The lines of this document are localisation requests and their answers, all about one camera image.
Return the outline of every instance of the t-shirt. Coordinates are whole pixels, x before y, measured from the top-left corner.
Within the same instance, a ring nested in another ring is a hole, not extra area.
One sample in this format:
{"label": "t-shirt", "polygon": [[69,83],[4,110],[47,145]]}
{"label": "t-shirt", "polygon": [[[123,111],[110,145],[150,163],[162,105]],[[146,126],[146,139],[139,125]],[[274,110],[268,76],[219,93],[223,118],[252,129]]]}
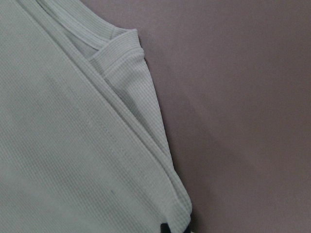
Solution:
{"label": "t-shirt", "polygon": [[183,233],[137,29],[78,0],[0,1],[0,232]]}

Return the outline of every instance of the garment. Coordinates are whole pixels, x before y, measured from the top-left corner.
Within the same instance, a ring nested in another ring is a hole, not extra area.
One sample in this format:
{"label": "garment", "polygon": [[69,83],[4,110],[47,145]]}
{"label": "garment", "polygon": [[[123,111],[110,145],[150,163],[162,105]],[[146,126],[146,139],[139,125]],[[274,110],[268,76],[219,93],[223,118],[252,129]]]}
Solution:
{"label": "garment", "polygon": [[0,58],[0,232],[190,232],[137,29],[1,0]]}

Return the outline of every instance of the folded shirt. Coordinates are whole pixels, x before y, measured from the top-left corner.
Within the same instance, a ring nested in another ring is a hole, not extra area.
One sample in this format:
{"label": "folded shirt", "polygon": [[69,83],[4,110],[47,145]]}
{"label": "folded shirt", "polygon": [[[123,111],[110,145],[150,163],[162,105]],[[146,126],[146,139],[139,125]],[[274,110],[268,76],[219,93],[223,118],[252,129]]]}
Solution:
{"label": "folded shirt", "polygon": [[0,1],[0,232],[190,232],[137,29]]}

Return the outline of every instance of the brown background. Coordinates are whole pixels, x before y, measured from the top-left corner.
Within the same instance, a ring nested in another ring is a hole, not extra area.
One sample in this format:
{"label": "brown background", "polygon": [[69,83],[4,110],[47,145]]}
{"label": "brown background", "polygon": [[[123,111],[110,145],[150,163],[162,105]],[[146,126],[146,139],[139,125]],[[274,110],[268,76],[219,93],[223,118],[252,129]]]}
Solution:
{"label": "brown background", "polygon": [[311,232],[311,1],[82,0],[137,28],[196,233]]}

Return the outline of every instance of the textured cloth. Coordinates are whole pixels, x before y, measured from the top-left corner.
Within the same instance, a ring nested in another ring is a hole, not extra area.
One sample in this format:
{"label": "textured cloth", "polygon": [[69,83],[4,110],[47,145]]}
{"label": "textured cloth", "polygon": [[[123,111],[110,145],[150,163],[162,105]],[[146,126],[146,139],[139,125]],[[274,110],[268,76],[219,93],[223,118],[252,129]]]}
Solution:
{"label": "textured cloth", "polygon": [[1,0],[0,58],[0,232],[189,230],[137,29]]}

